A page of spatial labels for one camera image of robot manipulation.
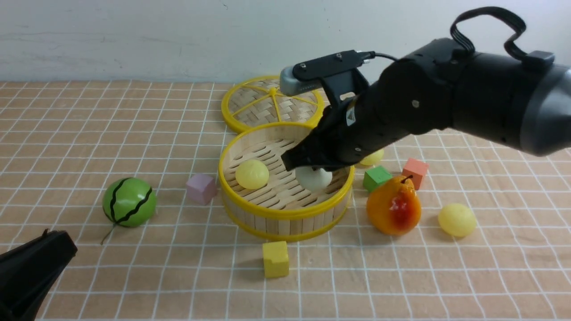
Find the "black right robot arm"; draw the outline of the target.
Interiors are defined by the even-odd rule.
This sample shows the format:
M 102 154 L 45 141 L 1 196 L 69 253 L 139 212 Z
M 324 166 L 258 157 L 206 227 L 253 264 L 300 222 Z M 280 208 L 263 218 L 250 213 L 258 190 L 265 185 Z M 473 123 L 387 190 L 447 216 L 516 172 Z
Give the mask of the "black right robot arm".
M 485 15 L 514 31 L 504 43 L 506 56 L 477 52 L 457 28 Z M 406 136 L 447 128 L 534 156 L 569 148 L 570 67 L 556 64 L 553 53 L 518 48 L 524 31 L 513 12 L 481 7 L 460 14 L 450 38 L 401 58 L 351 49 L 285 68 L 283 94 L 322 88 L 330 102 L 316 128 L 282 154 L 286 170 L 336 171 Z M 369 84 L 359 67 L 376 57 L 392 63 Z

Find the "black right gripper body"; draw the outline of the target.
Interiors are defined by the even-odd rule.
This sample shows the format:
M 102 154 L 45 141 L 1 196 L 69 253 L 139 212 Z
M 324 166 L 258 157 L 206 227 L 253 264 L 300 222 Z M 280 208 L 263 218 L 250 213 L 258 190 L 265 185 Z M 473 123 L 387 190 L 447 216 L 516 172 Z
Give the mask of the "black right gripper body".
M 474 51 L 470 42 L 441 38 L 392 62 L 359 95 L 330 102 L 310 134 L 282 154 L 286 170 L 335 171 L 406 136 L 451 128 L 455 87 Z

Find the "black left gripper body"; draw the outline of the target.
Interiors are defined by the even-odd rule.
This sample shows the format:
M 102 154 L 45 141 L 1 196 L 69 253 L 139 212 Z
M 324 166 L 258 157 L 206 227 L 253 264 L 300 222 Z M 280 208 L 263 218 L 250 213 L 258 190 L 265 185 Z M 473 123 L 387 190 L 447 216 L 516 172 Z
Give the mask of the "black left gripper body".
M 34 321 L 49 290 L 77 254 L 66 231 L 49 231 L 0 256 L 0 319 Z

